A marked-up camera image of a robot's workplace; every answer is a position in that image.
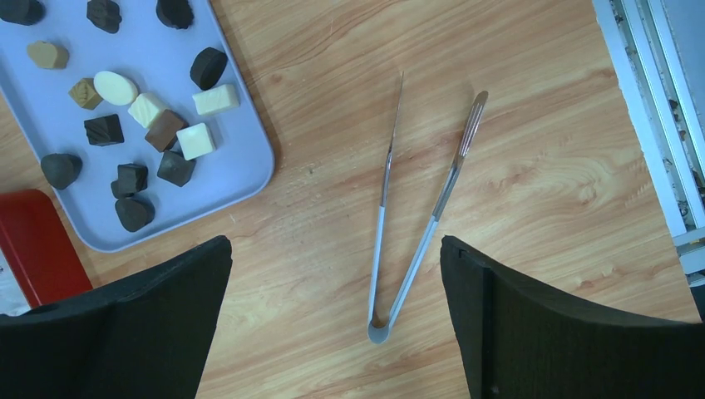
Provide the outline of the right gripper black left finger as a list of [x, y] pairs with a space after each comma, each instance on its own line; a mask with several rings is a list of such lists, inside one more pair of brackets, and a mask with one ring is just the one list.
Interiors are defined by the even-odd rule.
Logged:
[[217, 236], [100, 288], [2, 316], [2, 397], [195, 397], [231, 254]]

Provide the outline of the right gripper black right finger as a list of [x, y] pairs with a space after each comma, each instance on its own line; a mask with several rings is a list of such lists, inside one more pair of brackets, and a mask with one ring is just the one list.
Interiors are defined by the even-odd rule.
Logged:
[[704, 326], [625, 312], [454, 236], [441, 277], [473, 398], [701, 398]]

